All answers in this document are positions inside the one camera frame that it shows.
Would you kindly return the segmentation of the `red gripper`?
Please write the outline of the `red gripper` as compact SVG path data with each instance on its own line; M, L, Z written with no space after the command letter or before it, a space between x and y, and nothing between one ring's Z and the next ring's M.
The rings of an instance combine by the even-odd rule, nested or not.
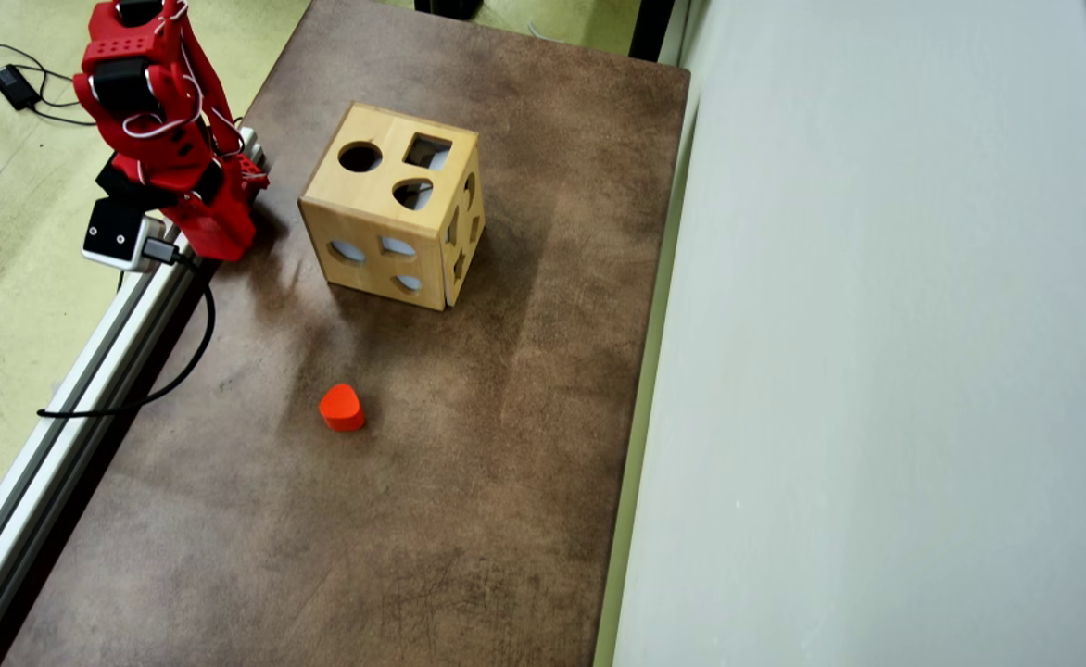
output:
M233 262L252 246L258 186L233 181L233 147L206 118L200 90L109 95L109 196L136 212L163 210L200 257Z

